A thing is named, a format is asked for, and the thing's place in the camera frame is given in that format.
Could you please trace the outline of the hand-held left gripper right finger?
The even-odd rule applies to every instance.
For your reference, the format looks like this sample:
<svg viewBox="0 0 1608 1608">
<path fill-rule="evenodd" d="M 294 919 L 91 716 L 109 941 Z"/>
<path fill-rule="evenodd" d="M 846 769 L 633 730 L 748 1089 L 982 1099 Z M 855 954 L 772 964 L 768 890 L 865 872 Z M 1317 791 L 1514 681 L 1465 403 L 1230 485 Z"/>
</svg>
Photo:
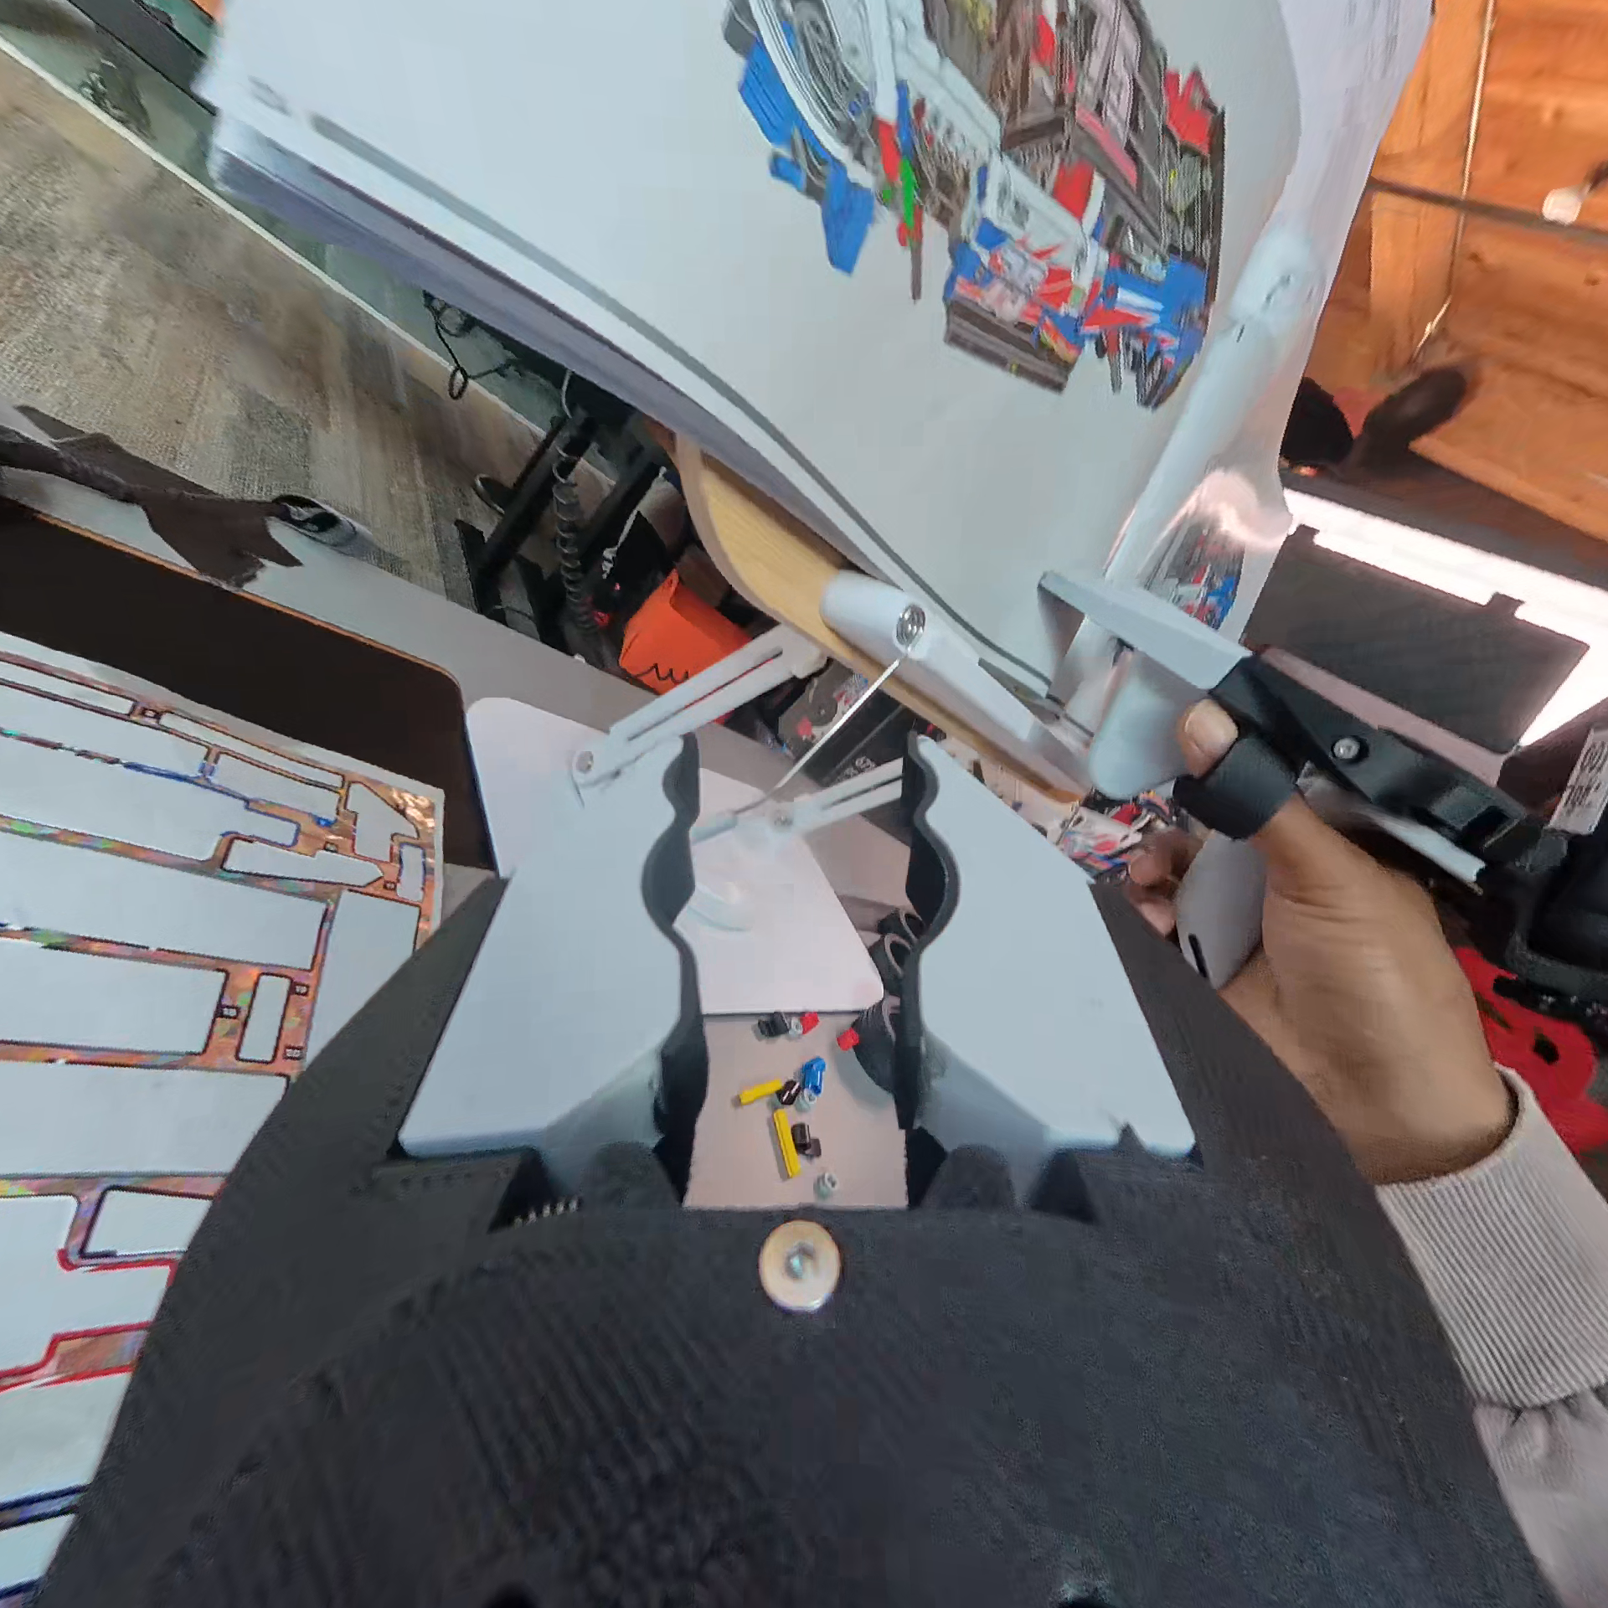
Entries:
<svg viewBox="0 0 1608 1608">
<path fill-rule="evenodd" d="M 898 1120 L 980 1145 L 1031 1196 L 1056 1155 L 1183 1159 L 1191 1120 L 1089 878 L 947 750 L 910 738 Z"/>
</svg>

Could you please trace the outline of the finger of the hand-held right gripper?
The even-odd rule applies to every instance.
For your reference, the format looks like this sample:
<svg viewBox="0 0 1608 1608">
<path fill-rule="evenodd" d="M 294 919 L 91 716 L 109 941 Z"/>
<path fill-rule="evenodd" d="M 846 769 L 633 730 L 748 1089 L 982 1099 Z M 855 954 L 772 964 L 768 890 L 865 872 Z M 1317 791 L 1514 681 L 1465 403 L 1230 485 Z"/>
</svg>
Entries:
<svg viewBox="0 0 1608 1608">
<path fill-rule="evenodd" d="M 1187 763 L 1175 722 L 1247 656 L 1234 637 L 1126 582 L 1043 572 L 1041 592 L 1080 613 L 1050 697 L 1085 742 L 1097 793 L 1130 796 Z"/>
</svg>

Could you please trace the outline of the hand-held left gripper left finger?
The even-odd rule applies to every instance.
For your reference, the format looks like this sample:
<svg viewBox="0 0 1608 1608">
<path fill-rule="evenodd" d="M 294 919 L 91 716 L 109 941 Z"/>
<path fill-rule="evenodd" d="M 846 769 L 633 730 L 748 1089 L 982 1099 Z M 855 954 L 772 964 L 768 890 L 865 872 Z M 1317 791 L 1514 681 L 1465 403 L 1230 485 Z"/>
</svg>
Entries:
<svg viewBox="0 0 1608 1608">
<path fill-rule="evenodd" d="M 399 1126 L 419 1159 L 528 1149 L 561 1194 L 643 1143 L 686 1190 L 700 1118 L 690 734 L 602 773 L 557 752 L 489 808 L 501 892 Z"/>
</svg>

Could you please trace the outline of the wire page holder arm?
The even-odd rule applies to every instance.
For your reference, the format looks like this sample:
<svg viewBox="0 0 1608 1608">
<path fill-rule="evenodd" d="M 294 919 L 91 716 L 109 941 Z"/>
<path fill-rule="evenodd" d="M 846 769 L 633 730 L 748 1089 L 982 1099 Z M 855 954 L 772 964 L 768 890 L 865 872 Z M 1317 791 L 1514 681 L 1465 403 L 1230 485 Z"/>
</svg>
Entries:
<svg viewBox="0 0 1608 1608">
<path fill-rule="evenodd" d="M 894 674 L 904 668 L 906 658 L 908 652 L 896 654 L 885 668 L 881 668 L 873 678 L 869 678 L 850 701 L 842 703 L 836 709 L 832 720 L 815 732 L 811 744 L 768 787 L 764 796 L 770 798 L 777 793 L 783 793 L 787 785 L 793 781 L 793 777 L 805 771 L 807 763 L 816 755 L 816 752 L 824 750 L 832 742 L 832 738 L 855 718 L 857 711 L 877 693 L 881 693 L 885 683 L 889 683 L 894 678 Z"/>
</svg>

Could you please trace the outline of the toy brick instruction booklet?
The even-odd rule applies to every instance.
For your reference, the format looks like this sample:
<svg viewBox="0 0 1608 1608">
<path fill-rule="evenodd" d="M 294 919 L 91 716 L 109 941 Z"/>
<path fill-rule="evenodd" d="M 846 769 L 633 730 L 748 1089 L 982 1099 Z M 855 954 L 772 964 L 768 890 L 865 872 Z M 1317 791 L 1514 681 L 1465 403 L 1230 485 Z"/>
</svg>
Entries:
<svg viewBox="0 0 1608 1608">
<path fill-rule="evenodd" d="M 1138 793 L 1430 3 L 224 3 L 214 180 L 688 436 Z"/>
</svg>

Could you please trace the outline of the person's right forearm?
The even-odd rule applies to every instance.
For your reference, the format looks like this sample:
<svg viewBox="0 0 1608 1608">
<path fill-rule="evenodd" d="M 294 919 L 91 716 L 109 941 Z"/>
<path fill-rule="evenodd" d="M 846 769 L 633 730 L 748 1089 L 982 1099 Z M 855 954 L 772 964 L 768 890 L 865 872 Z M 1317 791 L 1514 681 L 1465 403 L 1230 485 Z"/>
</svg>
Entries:
<svg viewBox="0 0 1608 1608">
<path fill-rule="evenodd" d="M 1512 1128 L 1483 1159 L 1380 1184 L 1446 1330 L 1483 1451 L 1561 1603 L 1606 1603 L 1606 1204 L 1501 1069 Z"/>
</svg>

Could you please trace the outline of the dark desk mat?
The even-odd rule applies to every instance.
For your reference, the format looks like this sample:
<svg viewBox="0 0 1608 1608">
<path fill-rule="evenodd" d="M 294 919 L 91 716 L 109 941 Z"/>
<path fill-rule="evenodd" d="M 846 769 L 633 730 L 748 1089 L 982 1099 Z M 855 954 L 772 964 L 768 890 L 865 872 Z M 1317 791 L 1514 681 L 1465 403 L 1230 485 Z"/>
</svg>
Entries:
<svg viewBox="0 0 1608 1608">
<path fill-rule="evenodd" d="M 464 695 L 440 668 L 11 500 L 2 512 L 2 629 L 425 781 L 446 798 L 446 861 L 493 867 Z"/>
</svg>

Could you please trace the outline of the person's right hand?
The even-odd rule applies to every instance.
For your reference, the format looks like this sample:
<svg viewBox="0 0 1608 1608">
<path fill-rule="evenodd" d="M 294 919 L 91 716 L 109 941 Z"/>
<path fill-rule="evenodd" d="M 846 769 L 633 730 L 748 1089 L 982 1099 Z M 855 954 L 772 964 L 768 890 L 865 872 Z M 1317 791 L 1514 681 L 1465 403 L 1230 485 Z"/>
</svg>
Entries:
<svg viewBox="0 0 1608 1608">
<path fill-rule="evenodd" d="M 1460 1173 L 1512 1132 L 1473 991 L 1434 904 L 1296 793 L 1255 833 L 1259 948 L 1218 989 L 1374 1184 Z"/>
</svg>

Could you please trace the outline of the red spotted cloth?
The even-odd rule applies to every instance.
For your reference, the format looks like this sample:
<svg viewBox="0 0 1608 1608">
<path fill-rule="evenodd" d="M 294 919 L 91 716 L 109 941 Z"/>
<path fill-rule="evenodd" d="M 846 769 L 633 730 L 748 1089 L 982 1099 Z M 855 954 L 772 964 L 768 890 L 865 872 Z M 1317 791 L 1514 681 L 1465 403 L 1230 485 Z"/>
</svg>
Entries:
<svg viewBox="0 0 1608 1608">
<path fill-rule="evenodd" d="M 1540 1015 L 1503 991 L 1499 984 L 1512 976 L 1471 946 L 1458 943 L 1454 954 L 1477 999 L 1493 1060 L 1526 1083 L 1573 1155 L 1602 1155 L 1606 1108 L 1592 1093 L 1596 1048 L 1588 1032 L 1573 1021 Z"/>
</svg>

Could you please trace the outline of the orange bag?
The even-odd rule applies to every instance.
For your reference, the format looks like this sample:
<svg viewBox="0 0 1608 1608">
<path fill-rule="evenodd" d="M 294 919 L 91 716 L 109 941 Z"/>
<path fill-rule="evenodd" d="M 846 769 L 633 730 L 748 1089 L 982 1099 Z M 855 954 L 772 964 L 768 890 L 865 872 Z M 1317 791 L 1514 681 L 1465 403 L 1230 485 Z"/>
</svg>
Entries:
<svg viewBox="0 0 1608 1608">
<path fill-rule="evenodd" d="M 670 693 L 766 627 L 740 600 L 717 605 L 672 570 L 625 619 L 618 668 L 651 693 Z"/>
</svg>

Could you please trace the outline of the holographic sticker sheet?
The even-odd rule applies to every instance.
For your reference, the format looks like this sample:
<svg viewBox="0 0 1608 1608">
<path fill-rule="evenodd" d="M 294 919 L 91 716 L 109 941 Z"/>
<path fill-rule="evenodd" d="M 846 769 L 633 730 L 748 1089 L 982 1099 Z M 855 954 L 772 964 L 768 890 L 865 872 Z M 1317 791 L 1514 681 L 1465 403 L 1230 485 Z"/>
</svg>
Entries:
<svg viewBox="0 0 1608 1608">
<path fill-rule="evenodd" d="M 444 822 L 425 779 L 4 633 L 4 1603 L 251 1136 L 440 923 Z"/>
</svg>

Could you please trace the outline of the black rod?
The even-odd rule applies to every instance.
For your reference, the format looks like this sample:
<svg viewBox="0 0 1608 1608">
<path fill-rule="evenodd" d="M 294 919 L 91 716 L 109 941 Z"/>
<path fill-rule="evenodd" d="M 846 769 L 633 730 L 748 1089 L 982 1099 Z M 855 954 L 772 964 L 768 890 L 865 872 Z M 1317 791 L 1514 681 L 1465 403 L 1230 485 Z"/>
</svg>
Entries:
<svg viewBox="0 0 1608 1608">
<path fill-rule="evenodd" d="M 1397 182 L 1393 179 L 1378 179 L 1370 177 L 1364 184 L 1364 192 L 1368 194 L 1384 194 L 1391 198 L 1399 198 L 1405 202 L 1413 202 L 1423 208 L 1436 208 L 1442 212 L 1452 212 L 1462 218 L 1475 218 L 1485 223 L 1497 223 L 1526 231 L 1543 231 L 1543 233 L 1565 233 L 1577 235 L 1579 239 L 1590 239 L 1596 243 L 1606 243 L 1606 227 L 1602 225 L 1586 225 L 1579 219 L 1557 219 L 1549 218 L 1542 212 L 1530 212 L 1522 208 L 1504 206 L 1499 202 L 1487 202 L 1477 196 L 1460 196 L 1440 190 L 1427 190 L 1423 186 Z"/>
</svg>

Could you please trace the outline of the dark brown torn sheet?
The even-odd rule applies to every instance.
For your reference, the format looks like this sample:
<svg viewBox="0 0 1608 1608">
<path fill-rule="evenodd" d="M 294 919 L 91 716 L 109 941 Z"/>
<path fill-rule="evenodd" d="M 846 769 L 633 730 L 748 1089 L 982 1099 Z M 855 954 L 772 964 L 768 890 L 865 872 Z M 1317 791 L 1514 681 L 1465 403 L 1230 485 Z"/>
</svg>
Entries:
<svg viewBox="0 0 1608 1608">
<path fill-rule="evenodd" d="M 232 590 L 243 590 L 267 564 L 302 564 L 271 531 L 271 522 L 282 512 L 277 500 L 212 492 L 144 461 L 109 434 L 54 438 L 4 424 L 2 467 L 41 473 L 140 510 L 173 553 Z"/>
</svg>

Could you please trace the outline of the black desk frame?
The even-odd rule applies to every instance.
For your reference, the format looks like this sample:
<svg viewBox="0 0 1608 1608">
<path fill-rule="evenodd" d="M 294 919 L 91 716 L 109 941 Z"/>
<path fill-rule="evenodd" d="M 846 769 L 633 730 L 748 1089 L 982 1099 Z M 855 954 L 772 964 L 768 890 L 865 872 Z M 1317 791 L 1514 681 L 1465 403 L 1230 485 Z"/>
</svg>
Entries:
<svg viewBox="0 0 1608 1608">
<path fill-rule="evenodd" d="M 622 426 L 622 461 L 598 504 L 586 512 L 579 471 L 608 424 Z M 637 426 L 637 412 L 614 405 L 581 405 L 563 412 L 534 444 L 510 483 L 475 481 L 493 525 L 452 522 L 475 613 L 497 623 L 528 619 L 544 640 L 561 639 L 555 623 L 590 600 L 586 578 L 604 549 L 625 535 L 639 502 L 662 471 L 668 451 Z"/>
</svg>

